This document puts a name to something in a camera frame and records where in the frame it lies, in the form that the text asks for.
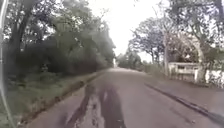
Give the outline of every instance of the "sky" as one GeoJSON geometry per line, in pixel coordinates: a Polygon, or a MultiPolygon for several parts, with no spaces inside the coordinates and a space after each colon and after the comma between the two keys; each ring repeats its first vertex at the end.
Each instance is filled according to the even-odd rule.
{"type": "MultiPolygon", "coordinates": [[[[103,16],[110,28],[109,34],[116,48],[115,54],[125,53],[128,42],[132,39],[132,32],[141,21],[156,17],[155,10],[161,0],[89,0],[89,7],[94,15],[101,16],[103,10],[108,12],[103,16]]],[[[143,60],[150,56],[140,53],[143,60]]]]}

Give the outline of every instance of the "white fence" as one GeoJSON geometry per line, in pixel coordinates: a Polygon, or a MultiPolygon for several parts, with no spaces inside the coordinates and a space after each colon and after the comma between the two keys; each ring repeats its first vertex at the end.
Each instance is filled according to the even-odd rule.
{"type": "MultiPolygon", "coordinates": [[[[197,63],[169,63],[170,75],[174,77],[177,76],[177,78],[181,76],[181,79],[186,76],[187,78],[191,78],[191,81],[196,81],[197,69],[197,63]]],[[[224,88],[224,72],[221,70],[207,70],[205,80],[206,83],[213,83],[219,88],[224,88]]]]}

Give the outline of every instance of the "tree trunk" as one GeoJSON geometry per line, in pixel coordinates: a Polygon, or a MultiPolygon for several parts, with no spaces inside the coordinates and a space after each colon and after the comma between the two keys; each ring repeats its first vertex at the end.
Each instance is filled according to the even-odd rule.
{"type": "Polygon", "coordinates": [[[32,0],[27,5],[27,7],[25,7],[25,10],[24,10],[25,15],[23,16],[23,19],[19,27],[17,27],[17,25],[14,26],[13,32],[9,39],[9,43],[5,45],[3,66],[4,66],[4,73],[6,73],[7,75],[17,75],[19,72],[18,67],[16,66],[16,59],[20,53],[22,37],[25,32],[27,23],[31,15],[31,11],[35,3],[36,1],[32,0]]]}
{"type": "Polygon", "coordinates": [[[202,41],[198,41],[194,44],[195,48],[198,52],[198,73],[197,73],[197,83],[205,83],[205,74],[206,74],[206,63],[205,63],[205,55],[202,51],[202,41]]]}
{"type": "Polygon", "coordinates": [[[163,37],[163,44],[164,44],[164,68],[165,68],[165,75],[169,76],[167,43],[168,43],[168,32],[164,32],[164,37],[163,37]]]}

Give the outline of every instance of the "asphalt road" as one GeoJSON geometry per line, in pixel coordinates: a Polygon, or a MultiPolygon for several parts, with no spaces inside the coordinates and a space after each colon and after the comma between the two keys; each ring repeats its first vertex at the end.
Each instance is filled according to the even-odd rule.
{"type": "Polygon", "coordinates": [[[27,127],[224,127],[222,110],[218,109],[223,105],[223,100],[214,99],[215,96],[223,95],[223,92],[195,90],[199,88],[131,70],[111,69],[41,113],[27,127]]]}

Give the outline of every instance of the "grass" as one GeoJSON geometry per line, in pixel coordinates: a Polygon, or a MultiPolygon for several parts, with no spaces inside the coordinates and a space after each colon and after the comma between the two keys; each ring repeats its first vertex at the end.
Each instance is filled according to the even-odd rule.
{"type": "MultiPolygon", "coordinates": [[[[8,90],[7,99],[15,122],[27,122],[40,112],[52,107],[71,92],[78,90],[99,73],[54,80],[26,80],[26,86],[15,86],[8,90]]],[[[9,128],[7,116],[0,102],[0,128],[9,128]]]]}

